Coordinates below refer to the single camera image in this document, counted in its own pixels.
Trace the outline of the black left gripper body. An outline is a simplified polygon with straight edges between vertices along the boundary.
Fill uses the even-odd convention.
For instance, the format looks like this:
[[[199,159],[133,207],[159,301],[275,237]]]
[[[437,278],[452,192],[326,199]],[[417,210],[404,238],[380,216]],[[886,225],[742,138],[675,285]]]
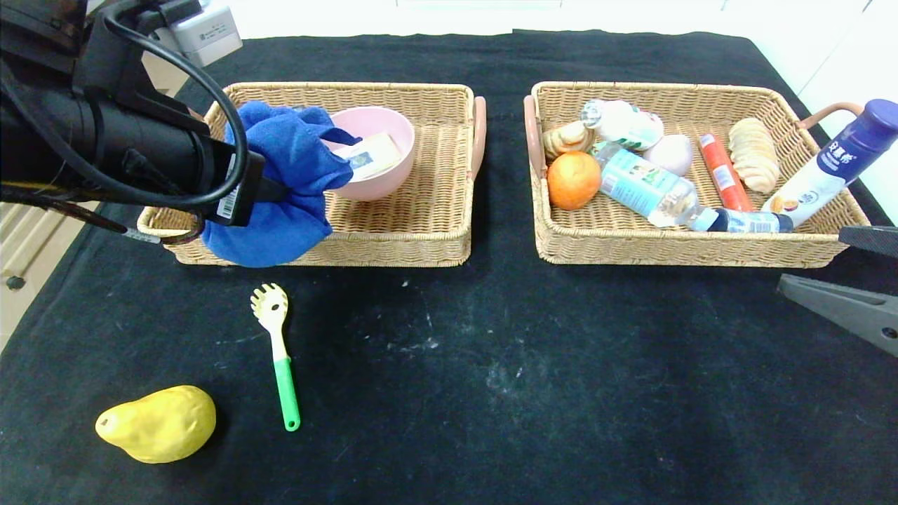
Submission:
[[[211,140],[210,159],[215,169],[212,182],[224,182],[236,170],[236,137],[233,128],[227,124],[222,128],[220,140]],[[253,152],[249,140],[245,141],[245,167],[240,182],[218,201],[204,204],[195,210],[174,210],[174,208],[147,207],[145,212],[153,217],[153,227],[198,227],[201,223],[226,227],[246,227],[249,224],[253,206],[267,200],[267,180],[263,177],[265,157]]]

